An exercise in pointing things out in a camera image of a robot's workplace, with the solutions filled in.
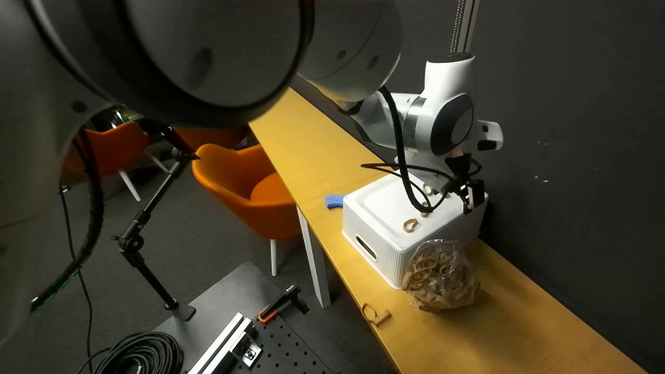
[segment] wire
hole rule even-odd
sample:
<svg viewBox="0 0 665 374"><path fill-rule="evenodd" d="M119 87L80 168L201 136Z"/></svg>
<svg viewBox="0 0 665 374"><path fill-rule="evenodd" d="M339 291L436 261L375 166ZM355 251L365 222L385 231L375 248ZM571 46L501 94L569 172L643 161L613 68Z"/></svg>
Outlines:
<svg viewBox="0 0 665 374"><path fill-rule="evenodd" d="M365 161L365 163L362 163L362 166L364 166L364 168L375 168L375 166L388 166L388 168L397 168L399 163L397 163L397 161ZM411 170L433 172L433 174L444 177L447 180L454 180L454 179L456 179L454 174L443 172L443 170L439 170L439 168L431 168L431 166L407 163L407 168L411 168Z"/></svg>
<svg viewBox="0 0 665 374"><path fill-rule="evenodd" d="M433 211L433 203L426 200L426 206L422 206L411 189L411 180L410 180L410 170L407 170L407 161L406 161L406 150L403 150L403 134L402 134L402 115L397 111L397 103L393 99L393 94L388 92L388 87L380 87L379 90L383 94L383 97L387 99L388 107L391 107L391 118L393 118L393 130L395 130L395 150L397 150L397 168L399 168L399 179L403 182L403 189L411 202L411 206L420 211Z"/></svg>
<svg viewBox="0 0 665 374"><path fill-rule="evenodd" d="M362 166L399 177L397 170L387 168L387 166L391 166L391 163L387 163L387 161L377 161L377 163L370 161L370 163L362 163ZM443 200L444 200L444 195L441 195L441 200L433 206L429 192L426 192L420 185L416 185L414 180L410 180L410 185L426 200L426 203L429 203L433 210L436 210L436 208L443 203Z"/></svg>
<svg viewBox="0 0 665 374"><path fill-rule="evenodd" d="M127 334L114 347L94 352L94 357L108 352L104 362L94 370L96 374L116 374L129 368L139 368L139 371L150 374L178 374L186 364L186 352L178 342L164 332L135 332Z"/></svg>
<svg viewBox="0 0 665 374"><path fill-rule="evenodd" d="M63 284L80 271L83 261L92 256L99 233L102 233L102 222L104 222L104 192L102 192L102 180L97 172L97 163L92 156L92 148L87 140L85 130L80 130L80 140L74 140L74 148L83 160L83 166L87 170L87 187L89 187L89 224L87 224L87 234L85 241L77 254L77 257L61 271L61 277L49 283L37 297L32 298L32 311L39 309L51 294L56 294Z"/></svg>
<svg viewBox="0 0 665 374"><path fill-rule="evenodd" d="M67 206L67 197L65 197L65 189L61 190L61 206L63 206L63 213L65 213L65 231L67 231L67 243L69 243L69 254L71 259L77 257L74 254L74 241L73 241L73 233L71 233L71 216L69 216L69 206ZM85 297L85 306L87 306L87 332L85 332L85 354L92 357L92 321L94 321L94 306L92 306L92 297L83 278L83 271L77 271L81 288L83 288L83 297Z"/></svg>

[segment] wooden tabletop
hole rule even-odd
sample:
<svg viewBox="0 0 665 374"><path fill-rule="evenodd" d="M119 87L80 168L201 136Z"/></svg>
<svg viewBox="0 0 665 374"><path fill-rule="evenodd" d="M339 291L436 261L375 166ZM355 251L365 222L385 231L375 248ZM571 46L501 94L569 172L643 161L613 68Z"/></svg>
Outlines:
<svg viewBox="0 0 665 374"><path fill-rule="evenodd" d="M296 92L252 124L329 259L367 314L391 314L377 337L406 371L644 371L486 243L469 248L483 293L457 311L417 309L343 239L340 210L324 195L377 180L379 160Z"/></svg>

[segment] metal stand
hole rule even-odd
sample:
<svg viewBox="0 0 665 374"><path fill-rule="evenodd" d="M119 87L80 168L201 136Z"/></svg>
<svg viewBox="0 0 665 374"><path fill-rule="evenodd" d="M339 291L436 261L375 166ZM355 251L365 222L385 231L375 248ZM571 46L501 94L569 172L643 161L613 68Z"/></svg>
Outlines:
<svg viewBox="0 0 665 374"><path fill-rule="evenodd" d="M129 222L124 233L119 236L119 244L123 247L124 259L141 271L141 277L148 281L148 284L162 297L164 308L178 320L192 320L196 309L192 306L181 306L154 277L154 271L148 268L143 256L139 254L143 247L141 231L150 219L151 210L159 206L159 202L164 197L171 182L181 177L181 172L188 168L188 163L194 160L194 151L190 146L171 128L155 123L141 123L150 126L151 130L159 130L166 140L171 140L178 156L176 163L171 168L159 190L151 195L151 200L135 213L135 217Z"/></svg>

